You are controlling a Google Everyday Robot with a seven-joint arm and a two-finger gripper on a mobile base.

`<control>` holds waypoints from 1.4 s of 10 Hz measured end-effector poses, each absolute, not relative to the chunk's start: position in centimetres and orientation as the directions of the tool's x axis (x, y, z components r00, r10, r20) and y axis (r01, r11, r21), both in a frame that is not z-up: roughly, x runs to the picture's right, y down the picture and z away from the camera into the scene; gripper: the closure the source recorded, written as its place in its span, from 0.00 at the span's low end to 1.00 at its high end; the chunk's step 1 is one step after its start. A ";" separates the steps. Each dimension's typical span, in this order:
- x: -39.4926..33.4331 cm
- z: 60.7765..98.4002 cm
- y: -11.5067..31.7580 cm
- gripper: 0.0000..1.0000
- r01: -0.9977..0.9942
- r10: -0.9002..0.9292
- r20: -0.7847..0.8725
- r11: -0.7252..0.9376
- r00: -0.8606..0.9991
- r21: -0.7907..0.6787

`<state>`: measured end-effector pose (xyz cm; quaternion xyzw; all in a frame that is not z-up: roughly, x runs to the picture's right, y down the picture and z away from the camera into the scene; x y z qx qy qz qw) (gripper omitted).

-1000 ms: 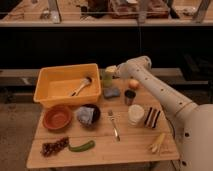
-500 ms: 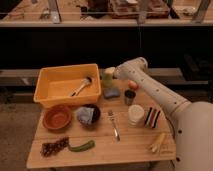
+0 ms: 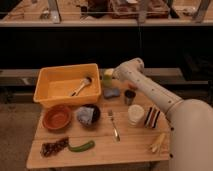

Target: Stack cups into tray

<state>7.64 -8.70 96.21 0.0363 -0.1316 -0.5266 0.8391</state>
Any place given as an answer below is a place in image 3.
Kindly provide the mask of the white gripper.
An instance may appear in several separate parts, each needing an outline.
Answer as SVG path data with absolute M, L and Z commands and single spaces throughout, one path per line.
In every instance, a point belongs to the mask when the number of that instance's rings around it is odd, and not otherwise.
M 118 80 L 124 79 L 123 74 L 120 71 L 120 67 L 116 67 L 115 69 L 113 69 L 113 68 L 106 69 L 104 71 L 104 75 L 108 76 L 108 77 L 113 76 L 115 79 L 118 79 Z

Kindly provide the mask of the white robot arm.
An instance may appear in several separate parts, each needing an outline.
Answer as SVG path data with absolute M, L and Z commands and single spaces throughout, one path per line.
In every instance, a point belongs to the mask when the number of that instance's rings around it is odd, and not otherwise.
M 213 171 L 213 107 L 183 99 L 143 74 L 144 62 L 133 58 L 112 70 L 112 77 L 132 82 L 166 116 L 170 132 L 170 171 Z

